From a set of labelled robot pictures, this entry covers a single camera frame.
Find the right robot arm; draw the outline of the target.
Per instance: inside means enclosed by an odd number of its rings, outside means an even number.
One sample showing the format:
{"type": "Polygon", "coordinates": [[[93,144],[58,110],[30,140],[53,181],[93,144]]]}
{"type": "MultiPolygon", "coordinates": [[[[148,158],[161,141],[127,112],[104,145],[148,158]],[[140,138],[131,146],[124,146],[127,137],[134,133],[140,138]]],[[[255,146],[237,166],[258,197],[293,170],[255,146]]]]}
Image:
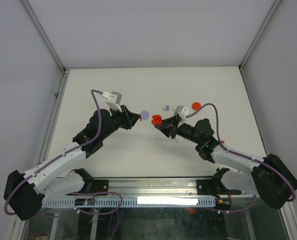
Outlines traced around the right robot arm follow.
{"type": "Polygon", "coordinates": [[[216,193],[246,192],[259,196],[276,210],[295,200],[297,179],[277,155],[256,156],[225,146],[214,137],[207,118],[198,120],[195,126],[182,123],[179,116],[156,116],[151,122],[170,139],[179,136],[195,143],[195,150],[204,161],[223,166],[212,177],[211,188],[216,193]]]}

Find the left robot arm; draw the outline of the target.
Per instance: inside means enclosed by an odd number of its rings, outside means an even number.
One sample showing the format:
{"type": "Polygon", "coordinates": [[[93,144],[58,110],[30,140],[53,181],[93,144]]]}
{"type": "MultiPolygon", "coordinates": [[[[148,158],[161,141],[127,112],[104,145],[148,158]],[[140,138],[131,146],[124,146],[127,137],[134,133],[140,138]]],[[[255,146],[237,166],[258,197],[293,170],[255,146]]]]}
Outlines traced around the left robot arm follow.
{"type": "Polygon", "coordinates": [[[11,208],[12,215],[26,221],[36,215],[43,204],[63,195],[89,194],[94,178],[85,169],[76,169],[72,177],[58,179],[58,176],[96,153],[104,140],[118,129],[130,130],[140,118],[140,114],[131,112],[125,105],[120,110],[96,110],[86,127],[57,156],[23,173],[14,170],[8,175],[3,195],[5,213],[9,215],[8,208],[11,208]]]}

